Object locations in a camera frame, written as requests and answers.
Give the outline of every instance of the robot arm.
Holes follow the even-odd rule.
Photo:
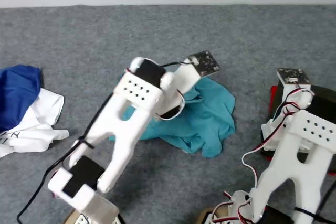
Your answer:
[[[178,107],[183,99],[181,93],[219,69],[208,51],[189,56],[174,73],[166,72],[152,60],[135,58],[85,136],[92,146],[110,135],[115,136],[110,164],[104,170],[87,158],[90,149],[82,143],[70,156],[71,169],[60,168],[50,180],[49,189],[96,223],[110,224],[119,211],[95,187],[102,193],[111,190],[152,118]],[[128,106],[133,106],[135,111],[124,121],[122,113]]]

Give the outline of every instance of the red object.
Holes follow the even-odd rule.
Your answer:
[[[275,94],[277,93],[277,90],[278,90],[278,86],[272,86],[271,87],[271,90],[270,90],[271,97],[270,97],[270,100],[269,100],[268,112],[271,112],[273,100],[274,100]]]

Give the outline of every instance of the wire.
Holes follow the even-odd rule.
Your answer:
[[[285,100],[283,101],[283,103],[281,103],[281,104],[277,107],[277,109],[276,109],[276,111],[275,111],[275,113],[274,113],[273,120],[274,120],[275,117],[278,115],[279,109],[281,109],[283,106],[286,105],[286,103],[287,103],[287,99],[289,98],[290,95],[292,95],[292,94],[294,94],[294,93],[297,93],[297,92],[309,92],[309,93],[311,93],[312,97],[315,95],[315,93],[314,93],[313,91],[311,91],[310,89],[303,89],[303,88],[301,88],[299,85],[297,85],[297,86],[298,86],[298,88],[297,88],[297,89],[294,89],[294,90],[292,90],[292,91],[290,91],[290,92],[287,94],[287,96],[286,96]]]
[[[84,134],[82,136],[80,136],[78,138],[78,142],[71,147],[70,150],[68,150],[68,152],[66,154],[64,154],[62,157],[60,157],[58,160],[56,160],[51,166],[49,166],[46,171],[43,174],[42,180],[40,182],[40,184],[38,185],[36,191],[34,192],[34,194],[32,195],[32,197],[29,199],[28,203],[23,207],[23,209],[18,213],[18,215],[16,216],[16,221],[19,224],[23,224],[20,220],[21,215],[27,210],[27,208],[30,206],[30,204],[32,204],[32,202],[34,201],[34,199],[36,198],[36,196],[39,194],[39,192],[41,191],[43,184],[46,181],[46,178],[48,176],[48,174],[55,169],[60,163],[62,163],[68,156],[70,156],[76,149],[78,146],[80,146],[81,144],[86,144],[88,147],[90,148],[94,148],[94,146],[92,146],[90,143],[87,143],[85,141],[86,135],[88,134],[88,132],[90,131],[92,125],[94,124],[94,122],[96,121],[96,119],[98,118],[98,116],[100,115],[101,111],[104,109],[104,107],[106,106],[107,102],[110,100],[110,98],[112,97],[113,93],[111,93],[104,101],[104,103],[100,106],[99,110],[95,113],[95,115],[93,116],[93,118],[91,119],[89,125],[86,127]]]
[[[229,221],[229,220],[238,220],[238,217],[235,217],[235,216],[233,216],[233,217],[232,216],[230,216],[230,217],[227,216],[227,217],[214,219],[215,213],[216,213],[216,211],[218,210],[219,207],[228,206],[228,205],[232,205],[232,204],[233,204],[232,201],[227,201],[227,202],[223,202],[223,203],[218,204],[211,213],[211,221],[213,223],[219,223],[219,222]]]
[[[86,221],[87,224],[90,224],[89,220],[88,220],[88,217],[86,217],[84,214],[80,214],[83,216],[84,220]]]
[[[242,159],[241,159],[242,164],[243,164],[244,166],[250,168],[250,169],[253,171],[254,178],[255,178],[255,188],[257,187],[257,184],[258,184],[258,175],[257,175],[257,172],[256,172],[256,170],[255,170],[252,166],[246,164],[245,161],[244,161],[244,159],[245,159],[245,157],[246,157],[247,155],[252,154],[252,153],[254,153],[254,152],[257,152],[257,151],[261,150],[261,149],[267,144],[267,142],[268,142],[269,140],[271,140],[271,138],[274,136],[274,134],[280,129],[280,127],[283,125],[283,122],[285,121],[286,117],[289,116],[289,115],[290,115],[290,114],[286,114],[286,115],[283,117],[283,119],[282,119],[282,121],[279,123],[279,125],[274,129],[274,131],[272,131],[271,134],[269,134],[269,136],[268,136],[268,137],[267,137],[261,144],[259,144],[258,146],[256,146],[252,151],[245,153],[245,154],[241,157],[241,158],[242,158]]]
[[[250,201],[251,201],[251,198],[249,198],[247,201],[245,201],[243,204],[241,204],[241,205],[238,207],[238,209],[237,209],[237,213],[238,213],[239,220],[240,220],[241,223],[243,223],[243,224],[246,224],[246,222],[253,223],[252,220],[247,219],[247,218],[244,218],[243,215],[240,213],[240,208],[243,207],[243,206],[246,206],[247,204],[249,204]]]
[[[171,63],[167,63],[167,64],[163,64],[160,67],[162,68],[166,68],[169,66],[174,66],[174,65],[190,65],[192,64],[192,62],[182,62],[182,61],[175,61],[175,62],[171,62]]]
[[[175,117],[179,116],[181,114],[182,110],[184,109],[184,107],[185,107],[184,96],[182,95],[182,93],[179,90],[177,90],[177,92],[178,92],[178,94],[180,95],[180,97],[182,99],[182,105],[180,106],[180,110],[175,115],[173,115],[171,118],[163,118],[160,115],[156,114],[161,120],[163,120],[163,121],[170,121],[170,120],[174,119]]]
[[[329,187],[328,191],[326,192],[326,194],[324,195],[324,197],[322,198],[320,205],[316,211],[316,215],[320,215],[322,209],[324,208],[325,204],[327,203],[328,199],[330,198],[332,192],[335,190],[336,188],[336,180],[334,181],[334,183]]]
[[[231,194],[229,194],[227,191],[223,191],[223,195],[224,195],[225,197],[227,197],[228,199],[231,199],[231,198],[232,198]]]

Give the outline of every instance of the red wire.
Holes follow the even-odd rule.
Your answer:
[[[231,199],[231,195],[228,194],[226,191],[223,191],[223,195],[224,195],[225,197],[227,197],[228,199]]]
[[[238,217],[224,217],[224,218],[219,218],[219,219],[212,220],[211,222],[219,223],[219,222],[229,221],[229,220],[239,220],[239,218]]]

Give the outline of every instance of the black cable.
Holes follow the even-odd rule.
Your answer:
[[[39,186],[37,187],[36,191],[34,192],[34,194],[32,195],[32,197],[30,198],[30,200],[28,201],[28,203],[25,205],[25,207],[21,210],[21,212],[19,212],[19,214],[16,216],[16,221],[19,224],[22,224],[20,217],[21,215],[27,210],[27,208],[30,206],[30,204],[33,202],[33,200],[36,198],[36,196],[38,195],[38,193],[40,192],[40,190],[43,187],[43,184],[48,176],[48,174],[56,167],[58,166],[63,160],[65,160],[72,152],[74,152],[74,150],[80,145],[82,144],[82,141],[79,141],[78,143],[76,143],[70,150],[68,150],[68,152],[66,154],[64,154],[60,159],[58,159],[57,161],[55,161],[43,174],[42,180],[39,184]]]
[[[86,223],[87,223],[87,224],[90,224],[88,218],[87,218],[84,214],[81,214],[81,215],[83,216],[83,218],[84,218],[84,220],[86,221]]]
[[[192,62],[175,61],[175,62],[163,64],[160,67],[165,68],[165,67],[174,66],[174,65],[189,65],[189,64],[192,64]]]
[[[322,198],[320,205],[316,211],[316,215],[320,215],[322,209],[324,208],[325,204],[327,203],[328,199],[330,198],[332,192],[335,190],[336,188],[336,180],[334,181],[334,183],[329,187],[328,191],[326,192],[326,194],[324,195],[324,197]]]
[[[322,216],[313,214],[312,212],[309,212],[309,211],[304,210],[302,208],[296,207],[296,208],[294,208],[294,210],[296,210],[298,212],[301,212],[301,213],[303,213],[305,215],[309,215],[310,217],[314,218],[314,220],[316,220],[318,222],[327,223],[327,224],[336,224],[336,222],[334,222],[334,221],[324,219]]]
[[[46,171],[43,174],[42,180],[40,182],[40,184],[38,185],[36,191],[34,192],[34,194],[32,195],[32,197],[30,198],[30,200],[28,201],[28,203],[23,207],[23,209],[18,213],[18,215],[16,216],[16,221],[19,224],[23,224],[20,220],[21,215],[27,210],[27,208],[30,206],[30,204],[32,204],[32,202],[34,201],[34,199],[36,198],[36,196],[39,194],[39,192],[41,191],[44,182],[46,181],[46,178],[48,176],[48,174],[55,169],[60,163],[62,163],[71,153],[73,153],[75,151],[75,149],[81,145],[81,144],[86,144],[89,148],[93,149],[94,146],[88,142],[85,141],[86,135],[88,134],[88,132],[90,131],[92,125],[94,124],[94,122],[96,121],[96,119],[98,118],[98,116],[100,115],[101,111],[104,109],[105,105],[107,104],[107,102],[110,100],[110,98],[112,97],[113,93],[111,93],[104,101],[104,103],[100,106],[99,110],[95,113],[94,117],[91,119],[89,125],[86,127],[84,134],[82,136],[80,136],[78,138],[78,142],[70,149],[68,150],[68,152],[66,154],[64,154],[62,157],[60,157],[57,161],[55,161],[51,166],[49,166],[49,168],[46,169]]]

